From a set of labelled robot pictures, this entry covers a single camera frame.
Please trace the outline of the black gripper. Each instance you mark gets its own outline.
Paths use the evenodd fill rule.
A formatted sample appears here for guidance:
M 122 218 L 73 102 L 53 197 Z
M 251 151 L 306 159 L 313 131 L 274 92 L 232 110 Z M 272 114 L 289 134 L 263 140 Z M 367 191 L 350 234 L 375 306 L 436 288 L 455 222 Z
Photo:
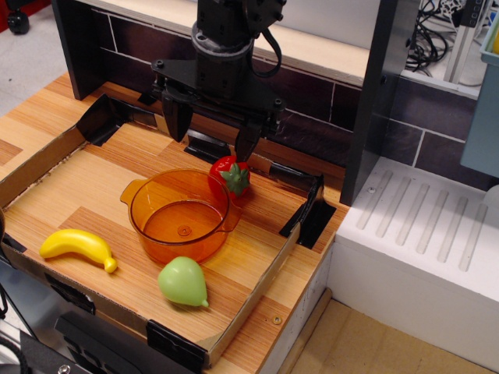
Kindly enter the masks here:
M 184 138 L 195 108 L 240 119 L 244 124 L 235 140 L 236 161 L 248 161 L 261 131 L 263 136 L 274 133 L 285 109 L 284 99 L 260 81 L 281 67 L 281 50 L 274 52 L 278 63 L 266 72 L 253 68 L 252 50 L 239 56 L 197 52 L 194 60 L 153 61 L 153 91 L 161 100 L 170 137 L 177 142 Z

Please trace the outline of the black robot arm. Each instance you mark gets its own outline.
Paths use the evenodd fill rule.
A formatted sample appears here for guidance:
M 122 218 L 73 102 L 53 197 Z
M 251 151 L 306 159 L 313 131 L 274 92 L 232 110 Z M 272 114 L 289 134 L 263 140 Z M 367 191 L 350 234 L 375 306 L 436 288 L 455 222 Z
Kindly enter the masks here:
M 247 161 L 260 138 L 273 132 L 285 100 L 263 83 L 278 73 L 253 66 L 254 42 L 264 37 L 278 59 L 281 49 L 270 27 L 283 19 L 283 1 L 199 1 L 191 31 L 193 60 L 151 64 L 153 93 L 161 102 L 170 137 L 187 133 L 194 113 L 238 120 L 238 161 Z

